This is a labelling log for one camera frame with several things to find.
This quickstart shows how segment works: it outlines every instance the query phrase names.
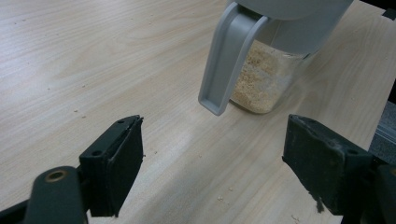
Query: tabletop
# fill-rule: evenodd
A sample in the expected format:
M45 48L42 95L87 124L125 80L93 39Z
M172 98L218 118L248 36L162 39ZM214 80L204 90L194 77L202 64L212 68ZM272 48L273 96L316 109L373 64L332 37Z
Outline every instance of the tabletop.
M281 160L288 114L365 149L396 77L396 22L355 1L274 111L197 101L224 0L0 2L0 209L140 115L146 157L118 218L91 223L340 223Z

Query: crumb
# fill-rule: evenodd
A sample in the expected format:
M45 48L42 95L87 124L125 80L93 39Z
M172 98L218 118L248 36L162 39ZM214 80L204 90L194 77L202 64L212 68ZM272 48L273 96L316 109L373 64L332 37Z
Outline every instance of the crumb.
M291 215L291 218L293 218L295 224L299 224L300 223L300 219L295 217L294 215Z
M317 201L317 211L318 213L322 213L324 211L323 201L321 200L320 196L314 192L309 192L309 194Z

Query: dispenser lid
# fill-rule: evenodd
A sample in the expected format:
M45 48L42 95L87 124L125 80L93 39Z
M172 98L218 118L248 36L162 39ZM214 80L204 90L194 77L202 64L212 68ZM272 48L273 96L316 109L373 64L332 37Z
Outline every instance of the dispenser lid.
M254 12L282 21L293 21L308 16L330 1L338 0L235 0L239 5Z

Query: plastic container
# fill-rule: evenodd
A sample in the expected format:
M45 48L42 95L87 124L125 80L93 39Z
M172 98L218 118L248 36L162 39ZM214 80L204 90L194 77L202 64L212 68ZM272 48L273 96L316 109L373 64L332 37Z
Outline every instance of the plastic container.
M257 114L272 111L309 65L310 58L273 49L255 40L233 89L232 102Z

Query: clear plastic jar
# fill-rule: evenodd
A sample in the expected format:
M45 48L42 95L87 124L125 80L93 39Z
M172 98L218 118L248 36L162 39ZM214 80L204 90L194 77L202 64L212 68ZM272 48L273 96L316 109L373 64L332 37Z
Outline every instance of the clear plastic jar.
M255 40L231 100L257 114L272 111L287 88L309 64L308 55L289 54Z

